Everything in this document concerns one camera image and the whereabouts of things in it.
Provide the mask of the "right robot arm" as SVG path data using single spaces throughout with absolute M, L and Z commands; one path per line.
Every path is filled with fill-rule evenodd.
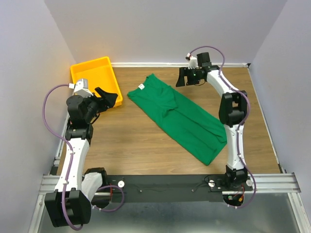
M 245 91 L 238 90 L 225 78 L 222 67 L 213 65 L 209 53 L 196 57 L 188 53 L 187 67 L 179 69 L 176 87 L 199 84 L 201 80 L 214 87 L 221 97 L 219 120 L 225 127 L 228 144 L 228 161 L 223 178 L 224 186 L 235 190 L 248 179 L 243 153 L 243 129 L 248 118 L 249 100 Z

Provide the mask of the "yellow plastic tray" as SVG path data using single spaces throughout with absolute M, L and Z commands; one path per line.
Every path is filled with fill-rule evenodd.
M 100 87 L 105 92 L 118 94 L 114 107 L 122 105 L 123 97 L 115 73 L 108 56 L 70 66 L 73 83 L 80 79 L 88 80 L 88 89 L 96 93 L 95 88 Z

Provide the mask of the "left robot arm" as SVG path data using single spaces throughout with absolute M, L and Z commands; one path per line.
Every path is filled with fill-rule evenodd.
M 86 88 L 75 91 L 66 100 L 69 118 L 64 136 L 56 135 L 66 144 L 66 156 L 60 178 L 54 190 L 45 195 L 44 203 L 54 227 L 69 226 L 79 231 L 91 217 L 91 201 L 96 192 L 118 187 L 108 183 L 104 168 L 91 168 L 83 173 L 89 151 L 93 123 L 100 114 L 113 108 L 118 94 L 108 93 L 97 87 L 96 93 Z

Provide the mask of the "green t shirt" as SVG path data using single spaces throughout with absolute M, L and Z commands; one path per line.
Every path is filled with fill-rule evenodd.
M 225 128 L 219 119 L 154 74 L 147 76 L 127 96 L 169 137 L 206 166 L 227 144 Z

